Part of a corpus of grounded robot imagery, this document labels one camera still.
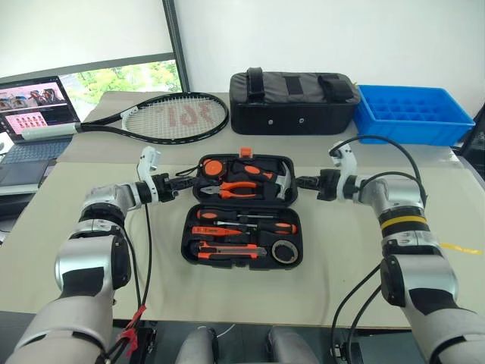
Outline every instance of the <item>laptop keyboard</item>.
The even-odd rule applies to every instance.
[[[20,162],[38,162],[56,159],[67,148],[70,140],[39,144],[15,144],[0,162],[3,165]]]

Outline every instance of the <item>laptop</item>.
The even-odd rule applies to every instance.
[[[0,127],[14,145],[0,161],[0,196],[34,193],[49,161],[67,148],[71,136],[26,141],[22,130],[79,122],[59,77],[0,84]]]

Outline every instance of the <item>blue plastic tray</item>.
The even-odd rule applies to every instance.
[[[358,133],[399,143],[453,146],[474,121],[444,89],[360,85],[354,121]],[[383,143],[362,140],[363,143]]]

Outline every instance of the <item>laptop screen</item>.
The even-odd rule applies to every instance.
[[[26,128],[78,121],[58,77],[0,84],[0,124],[14,142]]]

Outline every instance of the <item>white table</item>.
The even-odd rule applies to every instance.
[[[110,93],[100,108],[126,104],[126,95]],[[186,146],[157,146],[162,151],[158,172],[173,174],[194,165],[201,155],[237,152],[252,146],[256,153],[283,154],[296,165],[296,175],[317,175],[332,168],[327,150],[349,137],[240,136],[229,127]],[[93,143],[103,152],[92,153]],[[47,181],[23,212],[0,249],[0,310],[38,312],[59,295],[53,263],[60,244],[80,216],[85,193],[95,186],[136,179],[136,161],[145,143],[107,133],[75,137]],[[391,146],[355,143],[359,173],[399,169],[410,171]],[[485,250],[485,193],[472,173],[449,148],[408,146],[416,158],[430,195],[427,219],[440,241]],[[191,265],[180,254],[183,223],[197,201],[183,191],[174,201],[150,207],[154,265],[145,319],[329,325],[340,300],[381,259],[380,229],[370,207],[351,202],[322,202],[316,193],[300,190],[291,206],[302,222],[304,259],[290,271],[217,269]],[[339,228],[346,221],[344,229]],[[143,210],[126,221],[139,262],[142,281],[147,266],[147,235]],[[485,315],[484,255],[446,250],[458,275],[458,304]],[[341,325],[349,325],[359,306],[379,284],[375,277],[349,303]],[[131,318],[136,309],[133,279],[116,293],[114,317]],[[366,327],[407,327],[400,309],[378,297],[361,319]]]

